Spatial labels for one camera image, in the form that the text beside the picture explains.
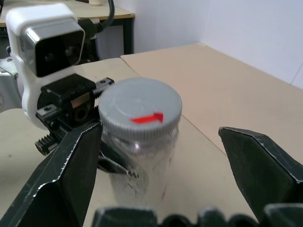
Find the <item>red arrow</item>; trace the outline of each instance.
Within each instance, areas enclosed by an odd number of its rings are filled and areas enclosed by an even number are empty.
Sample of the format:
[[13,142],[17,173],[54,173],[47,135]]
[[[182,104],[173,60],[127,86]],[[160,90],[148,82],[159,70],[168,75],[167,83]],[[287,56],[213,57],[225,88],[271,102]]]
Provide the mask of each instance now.
[[131,118],[130,120],[136,124],[146,124],[146,123],[151,123],[154,121],[159,121],[162,123],[163,122],[163,113],[157,112],[157,113],[154,113],[153,115]]

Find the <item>beige tabletop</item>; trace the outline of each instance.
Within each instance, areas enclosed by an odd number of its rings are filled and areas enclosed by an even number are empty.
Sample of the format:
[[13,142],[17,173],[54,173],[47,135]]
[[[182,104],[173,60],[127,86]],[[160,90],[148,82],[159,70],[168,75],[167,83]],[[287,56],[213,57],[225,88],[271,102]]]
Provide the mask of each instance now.
[[[91,6],[87,3],[75,1],[75,0],[67,0],[67,1],[36,1],[36,0],[5,0],[4,6],[2,10],[2,15],[0,17],[0,27],[5,27],[5,16],[11,8],[22,7],[22,6],[33,6],[40,4],[54,4],[62,2],[66,4],[74,14],[77,15],[78,18],[98,18],[100,20],[107,19],[109,15],[109,7],[107,4],[103,4],[101,6]],[[115,19],[121,18],[132,18],[134,14],[121,9],[119,7],[115,7]]]
[[218,128],[268,135],[303,163],[303,90],[203,44],[122,56],[140,76],[182,97],[186,117],[221,151]]
[[[80,65],[77,72],[94,81],[105,77],[115,81],[138,77],[122,59]],[[197,212],[209,205],[216,206],[227,217],[235,213],[253,216],[237,188],[226,155],[184,117],[179,130],[167,193],[157,210],[159,220],[179,213],[196,222]],[[43,160],[34,142],[46,133],[33,126],[21,110],[0,114],[0,217]],[[97,208],[114,205],[108,174],[98,170],[84,226],[90,227]]]

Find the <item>glass jar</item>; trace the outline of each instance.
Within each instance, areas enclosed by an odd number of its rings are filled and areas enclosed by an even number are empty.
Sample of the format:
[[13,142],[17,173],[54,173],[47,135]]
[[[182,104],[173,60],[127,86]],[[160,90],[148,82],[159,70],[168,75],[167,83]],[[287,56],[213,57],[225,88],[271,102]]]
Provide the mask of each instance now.
[[157,207],[163,200],[181,111],[178,93],[151,79],[119,82],[100,97],[102,140],[127,169],[110,174],[119,205]]

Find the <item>gray lid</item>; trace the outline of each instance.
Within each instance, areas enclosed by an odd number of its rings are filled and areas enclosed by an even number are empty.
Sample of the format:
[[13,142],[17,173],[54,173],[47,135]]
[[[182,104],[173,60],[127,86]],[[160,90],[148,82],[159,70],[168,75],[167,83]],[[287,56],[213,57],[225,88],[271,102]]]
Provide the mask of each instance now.
[[[125,140],[150,140],[170,133],[178,125],[182,102],[179,94],[165,83],[126,79],[103,92],[99,113],[104,128],[113,135]],[[162,121],[154,117],[155,113],[163,114]],[[150,121],[141,122],[148,117]]]

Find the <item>cable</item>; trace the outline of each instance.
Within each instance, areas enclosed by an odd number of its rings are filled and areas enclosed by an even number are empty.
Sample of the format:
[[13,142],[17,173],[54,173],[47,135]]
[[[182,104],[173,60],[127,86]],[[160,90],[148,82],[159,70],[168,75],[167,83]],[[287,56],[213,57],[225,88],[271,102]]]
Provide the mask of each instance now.
[[97,27],[97,32],[102,32],[105,28],[110,26],[113,21],[114,21],[114,15],[115,15],[115,5],[114,5],[114,0],[108,0],[109,4],[109,16],[108,18],[103,21],[102,23],[96,24]]

